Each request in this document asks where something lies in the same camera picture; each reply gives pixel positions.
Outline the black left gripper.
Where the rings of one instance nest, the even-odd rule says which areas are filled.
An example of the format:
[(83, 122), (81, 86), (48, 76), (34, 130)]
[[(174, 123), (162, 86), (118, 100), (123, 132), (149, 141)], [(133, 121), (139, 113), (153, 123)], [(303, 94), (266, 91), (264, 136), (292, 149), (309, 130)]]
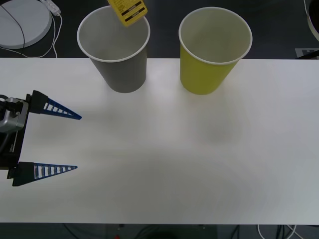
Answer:
[(57, 176), (77, 169), (75, 165), (20, 162), (20, 155), (29, 116), (29, 108), (35, 114), (43, 114), (80, 120), (82, 117), (47, 95), (34, 90), (25, 99), (0, 96), (0, 168), (8, 171), (12, 186)]

